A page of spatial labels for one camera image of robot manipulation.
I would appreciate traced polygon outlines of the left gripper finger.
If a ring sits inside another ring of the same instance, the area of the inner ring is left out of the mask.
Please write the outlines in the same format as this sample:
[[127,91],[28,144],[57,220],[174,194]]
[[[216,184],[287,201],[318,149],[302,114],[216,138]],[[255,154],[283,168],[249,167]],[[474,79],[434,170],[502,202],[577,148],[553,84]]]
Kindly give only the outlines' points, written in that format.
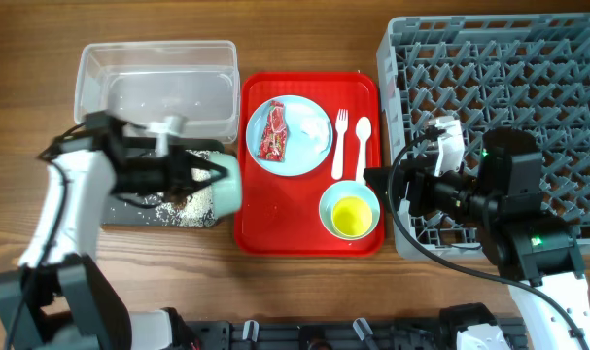
[[210,161],[209,159],[199,157],[195,154],[190,154],[191,157],[191,167],[197,168],[205,171],[217,171],[220,174],[227,174],[228,170],[219,165],[215,162]]
[[190,194],[195,194],[208,189],[217,182],[224,180],[227,172],[202,172],[191,175]]

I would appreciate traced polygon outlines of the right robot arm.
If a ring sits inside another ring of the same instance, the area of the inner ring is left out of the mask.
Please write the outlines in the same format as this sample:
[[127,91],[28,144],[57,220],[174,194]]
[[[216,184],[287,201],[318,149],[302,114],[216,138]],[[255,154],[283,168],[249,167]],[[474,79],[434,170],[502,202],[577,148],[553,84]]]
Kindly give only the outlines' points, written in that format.
[[[428,172],[428,158],[367,168],[364,179],[401,235],[422,255],[449,269],[508,286],[537,349],[590,349],[590,302],[585,263],[570,225],[542,209],[542,152],[525,131],[499,127],[482,138],[476,176]],[[450,262],[424,248],[399,217],[440,211],[482,228],[481,250],[498,272]]]

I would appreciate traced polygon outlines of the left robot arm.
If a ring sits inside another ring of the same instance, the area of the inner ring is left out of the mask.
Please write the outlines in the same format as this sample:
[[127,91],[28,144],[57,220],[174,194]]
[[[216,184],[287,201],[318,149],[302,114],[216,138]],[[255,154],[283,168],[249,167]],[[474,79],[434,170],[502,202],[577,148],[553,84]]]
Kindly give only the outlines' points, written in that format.
[[197,349],[201,340],[176,310],[131,313],[95,263],[111,197],[198,194],[215,217],[236,212],[241,173],[221,143],[182,137],[186,121],[146,122],[127,137],[125,121],[88,114],[41,153],[49,187],[39,224],[16,270],[0,273],[0,319],[9,349]]

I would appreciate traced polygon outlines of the green bowl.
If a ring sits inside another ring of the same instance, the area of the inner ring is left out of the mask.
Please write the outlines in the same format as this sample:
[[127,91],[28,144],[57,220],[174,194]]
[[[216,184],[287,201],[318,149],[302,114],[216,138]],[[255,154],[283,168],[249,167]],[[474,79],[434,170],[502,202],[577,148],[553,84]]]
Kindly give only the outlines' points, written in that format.
[[209,160],[227,170],[227,175],[211,185],[213,213],[217,219],[237,212],[242,206],[242,180],[236,157],[213,153]]

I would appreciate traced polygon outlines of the yellow cup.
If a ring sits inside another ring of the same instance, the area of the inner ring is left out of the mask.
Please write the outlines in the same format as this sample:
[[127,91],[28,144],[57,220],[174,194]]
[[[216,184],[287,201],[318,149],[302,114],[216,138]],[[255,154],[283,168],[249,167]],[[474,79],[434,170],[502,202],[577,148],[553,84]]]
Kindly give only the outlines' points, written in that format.
[[331,211],[331,222],[341,235],[356,238],[365,235],[371,227],[373,214],[367,203],[358,197],[341,198]]

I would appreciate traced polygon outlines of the red snack wrapper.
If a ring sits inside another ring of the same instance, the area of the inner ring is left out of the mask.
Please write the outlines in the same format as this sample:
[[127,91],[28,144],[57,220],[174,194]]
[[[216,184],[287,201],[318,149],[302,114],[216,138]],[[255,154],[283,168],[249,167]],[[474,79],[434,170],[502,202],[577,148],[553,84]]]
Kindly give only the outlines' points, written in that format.
[[258,158],[283,162],[286,152],[288,128],[285,120],[285,105],[271,100],[266,126],[262,132]]

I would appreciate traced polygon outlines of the rice and food scraps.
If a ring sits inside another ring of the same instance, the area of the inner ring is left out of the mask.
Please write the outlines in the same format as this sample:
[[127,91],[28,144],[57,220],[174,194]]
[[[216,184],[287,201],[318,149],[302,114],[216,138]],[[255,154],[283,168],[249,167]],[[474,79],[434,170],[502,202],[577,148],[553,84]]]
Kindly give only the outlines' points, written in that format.
[[125,208],[136,208],[139,222],[146,225],[174,226],[182,228],[208,228],[218,219],[213,213],[210,188],[182,198],[167,196],[163,192],[140,195],[123,194]]

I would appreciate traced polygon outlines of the white tissue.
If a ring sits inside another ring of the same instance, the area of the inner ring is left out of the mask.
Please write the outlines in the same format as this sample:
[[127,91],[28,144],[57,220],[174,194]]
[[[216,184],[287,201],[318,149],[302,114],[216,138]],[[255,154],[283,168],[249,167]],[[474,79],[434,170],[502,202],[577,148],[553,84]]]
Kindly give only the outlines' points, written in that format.
[[315,142],[314,149],[317,153],[325,150],[330,143],[330,124],[321,118],[304,118],[301,123],[301,131]]

